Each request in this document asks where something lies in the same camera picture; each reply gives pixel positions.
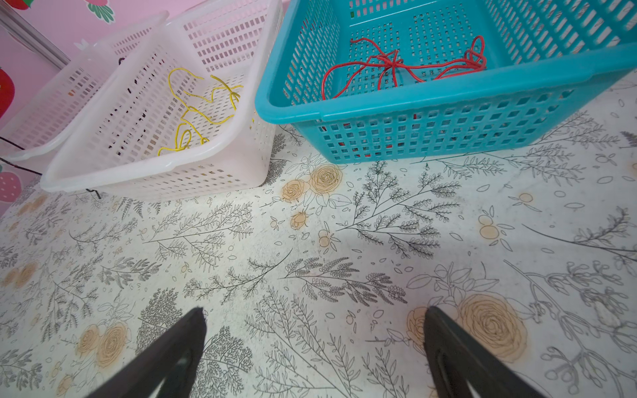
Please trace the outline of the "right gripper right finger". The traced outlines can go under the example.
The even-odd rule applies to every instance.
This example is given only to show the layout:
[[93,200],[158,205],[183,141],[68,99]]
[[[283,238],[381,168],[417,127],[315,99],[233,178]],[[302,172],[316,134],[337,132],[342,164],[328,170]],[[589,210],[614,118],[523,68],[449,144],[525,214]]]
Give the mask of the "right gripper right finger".
[[540,396],[439,308],[428,308],[423,330],[439,397]]

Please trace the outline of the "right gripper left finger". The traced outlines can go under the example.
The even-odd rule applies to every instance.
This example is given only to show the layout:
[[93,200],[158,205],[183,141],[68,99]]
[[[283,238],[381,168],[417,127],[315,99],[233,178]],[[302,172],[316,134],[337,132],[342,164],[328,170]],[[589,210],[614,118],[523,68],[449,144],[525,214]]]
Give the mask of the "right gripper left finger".
[[202,359],[206,319],[193,308],[91,397],[189,397]]

